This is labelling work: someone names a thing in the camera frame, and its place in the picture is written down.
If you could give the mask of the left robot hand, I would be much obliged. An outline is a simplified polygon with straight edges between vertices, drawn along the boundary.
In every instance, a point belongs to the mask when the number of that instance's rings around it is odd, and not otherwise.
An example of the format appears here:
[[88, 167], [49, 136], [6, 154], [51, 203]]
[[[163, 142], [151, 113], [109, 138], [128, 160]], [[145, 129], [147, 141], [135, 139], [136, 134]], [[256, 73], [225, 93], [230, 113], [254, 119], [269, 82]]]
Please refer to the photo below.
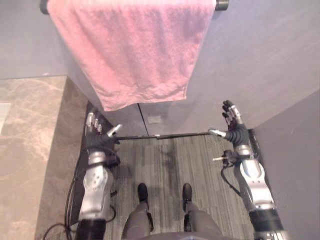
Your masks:
[[89, 152], [103, 151], [115, 155], [113, 150], [116, 134], [123, 127], [122, 124], [112, 126], [98, 111], [90, 111], [85, 121], [85, 145]]

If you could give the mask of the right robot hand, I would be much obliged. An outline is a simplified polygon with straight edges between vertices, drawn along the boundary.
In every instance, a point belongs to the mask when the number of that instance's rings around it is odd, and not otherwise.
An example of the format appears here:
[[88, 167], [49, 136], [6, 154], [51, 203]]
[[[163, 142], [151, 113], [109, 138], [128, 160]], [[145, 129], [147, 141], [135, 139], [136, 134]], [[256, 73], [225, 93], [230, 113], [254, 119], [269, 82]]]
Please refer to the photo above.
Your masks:
[[249, 132], [236, 105], [230, 100], [225, 100], [223, 101], [222, 109], [222, 116], [227, 123], [228, 130], [222, 131], [209, 128], [208, 133], [226, 139], [233, 144], [234, 148], [249, 145]]

